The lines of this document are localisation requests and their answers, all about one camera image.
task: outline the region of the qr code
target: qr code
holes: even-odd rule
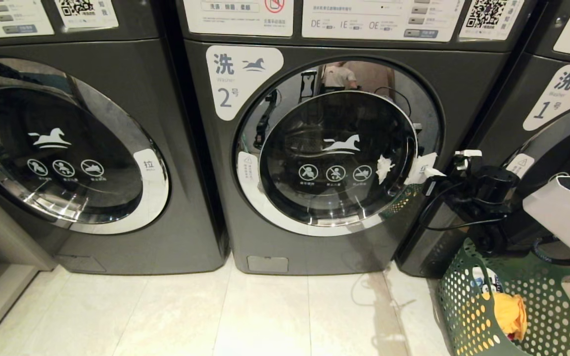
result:
[[[65,16],[95,15],[91,0],[61,0],[61,12]]]
[[[507,0],[475,0],[466,27],[473,29],[494,29],[503,14]]]

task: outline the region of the yellow cloth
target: yellow cloth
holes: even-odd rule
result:
[[[484,293],[483,297],[489,299],[489,293]],[[527,311],[520,295],[494,293],[494,315],[505,334],[513,334],[516,340],[524,339],[527,332]]]

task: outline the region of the gray washing machine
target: gray washing machine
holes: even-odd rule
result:
[[[159,12],[0,2],[0,204],[71,271],[201,272],[226,259]]]
[[[177,2],[236,266],[382,270],[534,3]]]
[[[570,0],[549,1],[539,10],[528,43],[465,147],[481,149],[483,164],[506,167],[521,178],[513,192],[513,213],[494,227],[505,239],[484,234],[482,241],[475,241],[485,253],[529,252],[548,232],[523,211],[522,199],[554,176],[570,176]],[[428,227],[468,223],[456,214],[462,206],[436,206],[425,219]],[[466,232],[417,227],[398,256],[400,268],[412,275],[441,277]]]

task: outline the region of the white tiled floor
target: white tiled floor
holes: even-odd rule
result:
[[[448,356],[428,281],[393,264],[322,277],[39,273],[0,356]]]

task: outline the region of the green laundry basket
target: green laundry basket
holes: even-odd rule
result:
[[[497,286],[478,285],[473,270],[487,268]],[[570,356],[570,299],[562,287],[570,268],[548,264],[533,254],[524,259],[482,257],[468,239],[439,284],[439,302],[454,347],[453,356]],[[521,295],[529,329],[522,342],[510,342],[494,317],[493,290],[502,286]],[[482,297],[485,290],[489,297]]]

